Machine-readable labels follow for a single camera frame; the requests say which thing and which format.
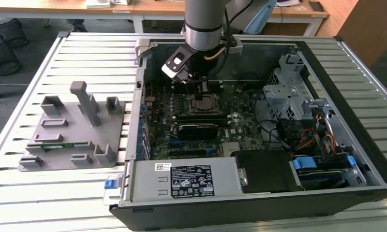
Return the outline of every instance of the warning symbol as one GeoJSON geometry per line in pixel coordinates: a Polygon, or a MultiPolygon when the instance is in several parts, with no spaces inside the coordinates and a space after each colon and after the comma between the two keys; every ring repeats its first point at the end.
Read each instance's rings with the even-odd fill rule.
{"type": "Polygon", "coordinates": [[[172,188],[180,187],[180,180],[172,181],[172,188]]]}

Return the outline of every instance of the blue tab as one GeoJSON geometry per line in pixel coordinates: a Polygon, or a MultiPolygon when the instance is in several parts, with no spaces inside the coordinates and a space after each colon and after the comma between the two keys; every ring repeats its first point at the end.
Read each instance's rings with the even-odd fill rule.
{"type": "Polygon", "coordinates": [[[293,164],[294,164],[294,168],[295,169],[301,169],[302,168],[302,165],[299,164],[298,160],[293,160],[293,164]]]}
{"type": "Polygon", "coordinates": [[[315,164],[315,161],[314,161],[314,158],[313,157],[298,157],[295,158],[295,160],[298,162],[298,166],[301,169],[303,168],[317,168],[317,164],[315,164]]]}
{"type": "Polygon", "coordinates": [[[347,160],[349,160],[351,166],[357,165],[357,162],[355,162],[355,159],[353,156],[347,156],[347,160]]]}
{"type": "Polygon", "coordinates": [[[116,188],[118,188],[118,180],[104,181],[104,189],[116,189],[116,188]]]}

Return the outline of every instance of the black mesh wastebasket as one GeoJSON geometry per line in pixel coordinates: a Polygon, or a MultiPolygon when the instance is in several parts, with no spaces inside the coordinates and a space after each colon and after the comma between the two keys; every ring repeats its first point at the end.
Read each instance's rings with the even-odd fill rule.
{"type": "Polygon", "coordinates": [[[18,72],[22,64],[14,50],[6,43],[6,36],[0,34],[0,76],[8,76],[18,72]]]}
{"type": "Polygon", "coordinates": [[[11,48],[23,47],[28,43],[22,23],[16,18],[0,18],[0,34],[6,36],[11,48]]]}

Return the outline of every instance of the circuit board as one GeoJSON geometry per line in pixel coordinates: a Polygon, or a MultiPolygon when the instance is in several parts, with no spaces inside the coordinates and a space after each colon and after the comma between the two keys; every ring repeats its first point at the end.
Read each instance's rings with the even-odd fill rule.
{"type": "Polygon", "coordinates": [[[230,118],[226,127],[218,128],[218,136],[211,140],[182,141],[172,135],[174,115],[187,115],[190,113],[190,99],[192,94],[175,94],[171,89],[163,87],[154,93],[150,100],[150,134],[152,160],[188,159],[196,156],[172,156],[178,151],[204,151],[206,157],[219,157],[218,147],[223,142],[239,142],[242,150],[263,149],[263,138],[257,127],[253,114],[253,101],[255,93],[253,90],[239,90],[243,84],[237,82],[222,83],[223,91],[214,94],[218,101],[219,111],[230,118]]]}

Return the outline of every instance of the aluminum table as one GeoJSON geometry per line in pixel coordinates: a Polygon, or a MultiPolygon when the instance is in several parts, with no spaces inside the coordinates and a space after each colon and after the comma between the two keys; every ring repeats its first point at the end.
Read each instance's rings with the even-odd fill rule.
{"type": "MultiPolygon", "coordinates": [[[[0,135],[0,231],[126,232],[102,198],[104,180],[123,172],[124,154],[114,168],[22,173],[19,159],[39,123],[40,102],[47,95],[78,101],[70,94],[72,81],[86,81],[96,101],[118,96],[126,101],[120,148],[126,149],[132,115],[132,92],[139,38],[182,39],[175,34],[71,33],[59,37],[39,68],[0,135]]],[[[239,38],[305,40],[387,157],[387,90],[345,42],[333,38],[247,36],[239,38]]],[[[179,231],[386,231],[387,199],[361,204],[330,217],[295,218],[179,231]]]]}

